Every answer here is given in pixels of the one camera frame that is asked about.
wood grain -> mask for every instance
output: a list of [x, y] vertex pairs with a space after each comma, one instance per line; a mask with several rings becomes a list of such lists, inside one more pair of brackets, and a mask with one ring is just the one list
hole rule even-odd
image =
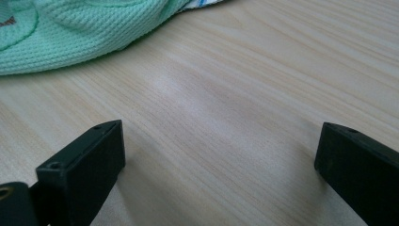
[[0, 184], [122, 119], [92, 225], [365, 225], [313, 169], [324, 121], [399, 150], [399, 2], [230, 0], [125, 50], [0, 78]]

waffle knit fabric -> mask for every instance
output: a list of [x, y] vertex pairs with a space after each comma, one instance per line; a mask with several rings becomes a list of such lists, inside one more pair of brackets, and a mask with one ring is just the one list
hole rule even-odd
[[32, 73], [121, 49], [189, 0], [0, 0], [0, 75]]

screw hole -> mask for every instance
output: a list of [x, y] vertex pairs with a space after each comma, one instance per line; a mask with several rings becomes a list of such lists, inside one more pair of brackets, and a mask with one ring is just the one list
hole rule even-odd
[[0, 187], [0, 201], [11, 195], [13, 190], [11, 186]]
[[356, 134], [356, 133], [358, 133], [359, 131], [354, 130], [354, 129], [348, 129], [348, 132], [353, 133], [353, 134]]
[[57, 170], [61, 168], [61, 164], [59, 162], [54, 162], [50, 163], [47, 167], [53, 170]]

wooden table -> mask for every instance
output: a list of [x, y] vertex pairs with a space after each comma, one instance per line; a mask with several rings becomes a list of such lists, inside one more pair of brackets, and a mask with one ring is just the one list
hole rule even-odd
[[365, 225], [313, 168], [324, 121], [399, 150], [399, 2], [230, 0], [125, 50], [0, 78], [0, 184], [122, 119], [92, 225]]

